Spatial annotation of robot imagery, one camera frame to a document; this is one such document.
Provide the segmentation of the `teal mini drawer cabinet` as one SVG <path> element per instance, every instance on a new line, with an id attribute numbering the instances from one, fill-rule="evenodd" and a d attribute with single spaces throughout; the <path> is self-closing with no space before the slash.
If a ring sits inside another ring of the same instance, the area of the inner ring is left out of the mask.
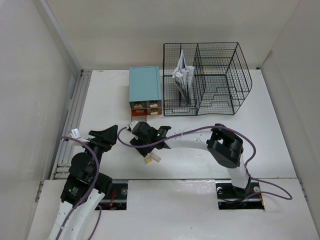
<path id="1" fill-rule="evenodd" d="M 161 77 L 158 66 L 129 69 L 129 106 L 132 117 L 162 114 Z"/>

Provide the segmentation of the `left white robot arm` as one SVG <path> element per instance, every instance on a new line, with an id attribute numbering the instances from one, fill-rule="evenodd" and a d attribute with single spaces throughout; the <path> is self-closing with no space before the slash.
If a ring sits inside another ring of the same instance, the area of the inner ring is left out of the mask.
<path id="1" fill-rule="evenodd" d="M 111 195 L 113 180 L 100 172 L 104 153 L 117 142 L 118 126 L 89 132 L 90 138 L 80 136 L 78 129 L 61 137 L 84 148 L 71 159 L 68 177 L 64 184 L 59 210 L 50 232 L 50 240 L 79 240 L 92 213 L 102 199 Z"/>

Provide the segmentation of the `white paper booklet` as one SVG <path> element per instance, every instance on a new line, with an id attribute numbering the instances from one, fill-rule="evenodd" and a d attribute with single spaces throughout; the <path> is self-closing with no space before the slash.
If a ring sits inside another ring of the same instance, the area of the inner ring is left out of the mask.
<path id="1" fill-rule="evenodd" d="M 194 73 L 195 67 L 186 64 L 184 51 L 181 50 L 177 67 L 172 73 L 172 78 L 174 79 L 175 85 L 177 86 L 179 92 L 186 101 L 191 99 Z"/>

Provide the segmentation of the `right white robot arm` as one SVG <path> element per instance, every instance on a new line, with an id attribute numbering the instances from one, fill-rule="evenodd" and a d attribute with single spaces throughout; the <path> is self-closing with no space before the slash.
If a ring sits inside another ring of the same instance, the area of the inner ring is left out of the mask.
<path id="1" fill-rule="evenodd" d="M 129 132 L 134 135 L 130 144 L 139 146 L 137 150 L 143 157 L 154 149 L 185 148 L 209 152 L 220 166 L 227 168 L 232 193 L 237 197 L 243 197 L 250 191 L 250 180 L 243 158 L 243 140 L 224 128 L 224 125 L 217 123 L 214 127 L 187 133 L 174 130 L 170 126 L 156 129 L 146 122 L 136 120 L 128 125 Z"/>

